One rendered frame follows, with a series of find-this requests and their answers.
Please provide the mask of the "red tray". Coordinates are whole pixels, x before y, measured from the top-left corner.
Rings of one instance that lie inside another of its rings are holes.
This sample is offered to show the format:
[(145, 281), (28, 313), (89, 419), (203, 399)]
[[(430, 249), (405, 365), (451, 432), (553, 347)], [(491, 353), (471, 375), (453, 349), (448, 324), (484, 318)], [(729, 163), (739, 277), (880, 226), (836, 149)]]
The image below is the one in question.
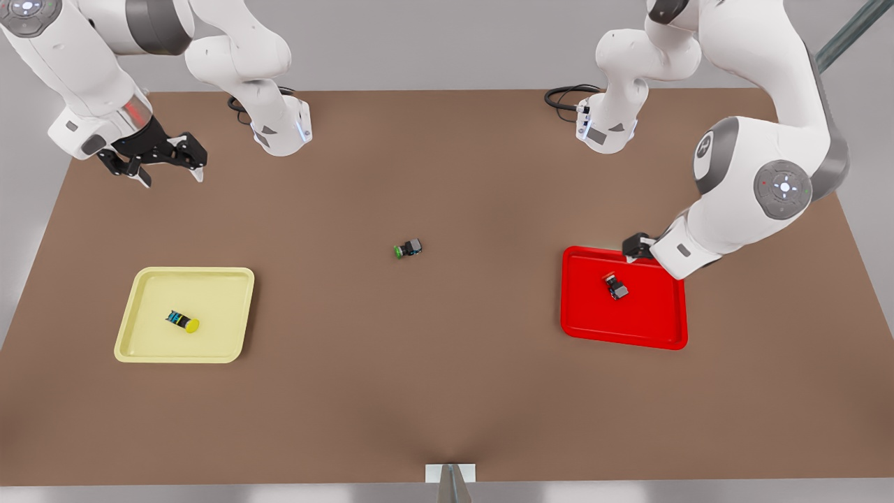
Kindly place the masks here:
[[(614, 300), (603, 277), (629, 294)], [(562, 255), (561, 326), (571, 337), (680, 350), (689, 341), (684, 282), (655, 260), (628, 263), (621, 251), (572, 246)]]

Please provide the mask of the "yellow tray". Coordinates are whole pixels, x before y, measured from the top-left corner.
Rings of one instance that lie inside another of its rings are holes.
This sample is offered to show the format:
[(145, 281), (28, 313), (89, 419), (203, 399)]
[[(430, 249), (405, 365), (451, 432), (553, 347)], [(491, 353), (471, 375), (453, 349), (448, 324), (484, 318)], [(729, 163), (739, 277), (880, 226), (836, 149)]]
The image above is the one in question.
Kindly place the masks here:
[[(138, 272), (114, 346), (122, 363), (232, 363), (242, 353), (255, 276), (248, 268), (148, 267)], [(170, 311), (199, 321), (188, 334)]]

